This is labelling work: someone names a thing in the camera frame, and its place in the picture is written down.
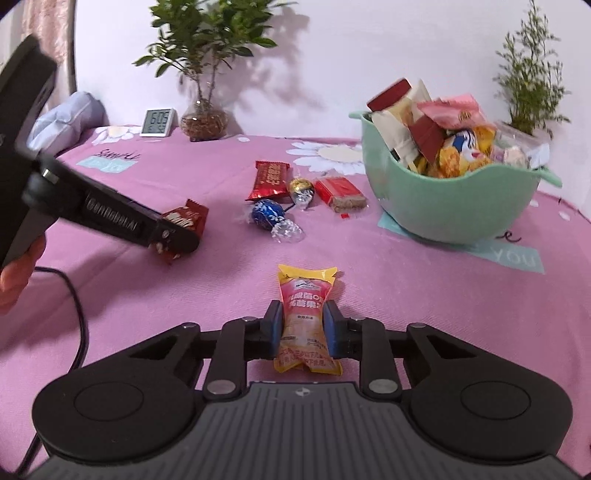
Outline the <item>person left hand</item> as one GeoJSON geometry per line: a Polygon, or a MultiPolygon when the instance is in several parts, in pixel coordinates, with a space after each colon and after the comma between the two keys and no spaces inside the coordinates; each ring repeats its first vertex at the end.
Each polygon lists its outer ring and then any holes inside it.
{"type": "Polygon", "coordinates": [[[0,311],[8,313],[17,303],[20,295],[28,285],[38,260],[46,248],[46,237],[36,239],[29,249],[18,259],[6,265],[1,272],[0,311]]]}

